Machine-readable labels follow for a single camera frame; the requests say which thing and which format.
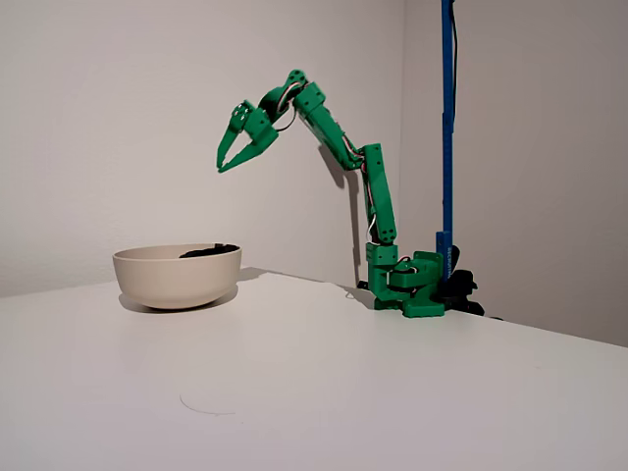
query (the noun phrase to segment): scratch mark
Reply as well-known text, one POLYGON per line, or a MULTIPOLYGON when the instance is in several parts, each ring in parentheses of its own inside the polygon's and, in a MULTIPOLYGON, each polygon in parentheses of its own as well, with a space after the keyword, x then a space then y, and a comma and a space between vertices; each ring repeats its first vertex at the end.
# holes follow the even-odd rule
POLYGON ((183 402, 183 398, 180 394, 179 394, 179 400, 181 401, 181 404, 183 404, 189 410, 193 410, 194 412, 198 412, 199 414, 208 414, 208 415, 213 415, 214 417, 220 417, 221 415, 236 415, 235 412, 207 412, 206 410, 195 409, 187 405, 185 402, 183 402))

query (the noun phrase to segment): wire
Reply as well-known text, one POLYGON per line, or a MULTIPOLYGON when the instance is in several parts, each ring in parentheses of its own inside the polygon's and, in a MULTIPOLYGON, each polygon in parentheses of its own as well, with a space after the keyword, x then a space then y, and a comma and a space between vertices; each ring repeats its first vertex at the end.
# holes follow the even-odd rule
POLYGON ((279 128, 279 129, 275 128, 275 131, 277 131, 277 132, 285 131, 290 126, 292 126, 292 123, 294 123, 294 120, 296 119, 296 108, 294 108, 293 106, 292 106, 292 112, 293 112, 292 113, 292 119, 290 120, 290 122, 286 126, 284 126, 283 128, 279 128))
POLYGON ((346 134, 342 135, 342 142, 344 142, 344 147, 346 147, 346 150, 356 159, 364 159, 364 156, 358 152, 356 152, 355 150, 353 150, 353 147, 351 146, 350 142, 349 142, 349 138, 346 136, 346 134))
MULTIPOLYGON (((366 160, 362 160, 362 165, 360 165, 360 170, 362 171, 362 174, 364 174, 364 176, 366 176, 366 160)), ((362 179, 364 180, 364 186, 366 187, 366 194, 369 197, 369 203, 371 203, 371 206, 375 206, 373 204, 373 194, 371 193, 371 186, 369 185, 368 179, 365 177, 362 177, 362 179)))
POLYGON ((455 99, 458 89, 458 31, 455 27, 455 15, 453 14, 453 0, 449 2, 449 17, 453 30, 453 118, 455 119, 455 99))
POLYGON ((409 257, 409 256, 407 256, 407 255, 406 255, 405 257, 401 257, 401 258, 399 258, 399 261, 398 261, 398 262, 396 262, 396 263, 394 264, 394 267, 392 267, 392 270, 393 270, 394 272, 398 272, 398 273, 404 273, 404 272, 407 272, 408 270, 412 270, 414 273, 418 273, 418 272, 419 272, 419 269, 418 269, 418 268, 416 268, 416 267, 408 267, 408 269, 407 269, 407 270, 397 270, 397 268, 396 268, 396 267, 398 267, 398 266, 399 266, 399 264, 401 264, 401 263, 403 263, 403 262, 409 262, 410 260, 412 260, 412 258, 410 258, 410 257, 409 257))
POLYGON ((300 81, 294 81, 293 83, 288 85, 288 87, 284 90, 284 93, 282 93, 282 96, 279 98, 279 102, 277 103, 277 114, 282 113, 282 107, 284 106, 284 101, 286 101, 286 98, 288 97, 288 94, 290 93, 290 91, 296 86, 300 86, 300 85, 301 85, 300 81))
POLYGON ((369 229, 366 231, 366 241, 369 243, 372 243, 373 245, 381 245, 380 243, 374 242, 373 241, 373 236, 371 235, 371 230, 373 229, 373 226, 375 226, 375 220, 377 219, 377 214, 373 215, 373 219, 371 220, 371 224, 369 226, 369 229))

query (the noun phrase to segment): white wall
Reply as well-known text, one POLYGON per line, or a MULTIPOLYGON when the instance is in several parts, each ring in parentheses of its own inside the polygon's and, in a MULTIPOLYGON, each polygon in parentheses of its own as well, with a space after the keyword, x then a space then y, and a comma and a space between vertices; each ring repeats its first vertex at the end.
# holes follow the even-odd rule
POLYGON ((400 0, 0 0, 0 295, 113 280, 120 249, 215 240, 353 284, 347 186, 300 122, 221 176, 216 148, 239 101, 299 67, 356 144, 383 143, 396 200, 402 14, 400 0))
MULTIPOLYGON (((440 0, 405 17, 401 245, 441 226, 440 0)), ((628 2, 458 0, 454 234, 488 314, 628 345, 628 2)))

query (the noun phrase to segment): cable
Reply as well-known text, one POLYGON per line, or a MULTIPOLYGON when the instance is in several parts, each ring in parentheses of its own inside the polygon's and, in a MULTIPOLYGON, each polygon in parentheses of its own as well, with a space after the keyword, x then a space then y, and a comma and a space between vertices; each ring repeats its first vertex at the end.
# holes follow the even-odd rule
MULTIPOLYGON (((364 175, 366 175, 366 163, 362 162, 362 165, 360 165, 360 170, 362 171, 362 173, 364 175)), ((371 203, 371 206, 374 206, 373 204, 373 194, 371 193, 371 186, 369 185, 367 180, 364 180, 364 186, 366 186, 366 194, 369 197, 369 203, 371 203)))
POLYGON ((349 138, 346 136, 346 134, 342 135, 342 142, 344 142, 344 147, 346 147, 346 150, 356 159, 360 160, 360 159, 364 159, 364 156, 362 154, 357 153, 355 150, 353 150, 353 147, 350 144, 349 138))
POLYGON ((369 229, 366 231, 366 241, 369 243, 372 243, 373 245, 381 245, 380 243, 374 242, 373 236, 371 235, 371 230, 373 229, 373 226, 375 226, 376 219, 377 219, 377 214, 374 214, 373 220, 371 221, 371 225, 369 226, 369 229))
POLYGON ((290 126, 292 126, 292 123, 294 123, 294 120, 296 119, 296 108, 294 108, 294 106, 292 106, 292 112, 293 112, 292 113, 292 119, 290 120, 290 122, 286 126, 284 126, 283 128, 279 128, 279 129, 275 128, 275 131, 277 131, 277 132, 285 131, 290 126))
POLYGON ((458 31, 455 27, 455 15, 453 14, 453 0, 449 2, 449 17, 453 30, 453 118, 455 119, 455 99, 458 89, 458 31))
POLYGON ((282 93, 282 96, 279 98, 279 101, 277 102, 277 113, 282 113, 284 110, 282 110, 282 107, 284 106, 284 101, 286 100, 286 98, 288 97, 288 94, 290 93, 290 91, 295 88, 296 86, 300 86, 301 83, 298 81, 294 81, 293 83, 291 83, 290 85, 288 85, 288 88, 286 88, 284 90, 284 93, 282 93))
POLYGON ((398 262, 396 262, 395 267, 396 267, 399 263, 401 263, 401 262, 409 262, 410 260, 412 260, 412 259, 411 259, 410 257, 408 257, 407 255, 406 255, 405 257, 401 257, 401 258, 399 258, 399 261, 398 261, 398 262))

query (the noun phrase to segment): blue pole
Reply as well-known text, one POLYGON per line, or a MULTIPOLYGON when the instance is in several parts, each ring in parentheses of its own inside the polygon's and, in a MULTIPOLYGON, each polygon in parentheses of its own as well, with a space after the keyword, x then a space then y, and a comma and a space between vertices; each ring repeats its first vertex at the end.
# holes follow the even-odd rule
POLYGON ((441 0, 443 23, 443 230, 436 234, 437 251, 445 260, 443 280, 451 275, 451 247, 453 245, 453 31, 450 8, 453 0, 441 0))

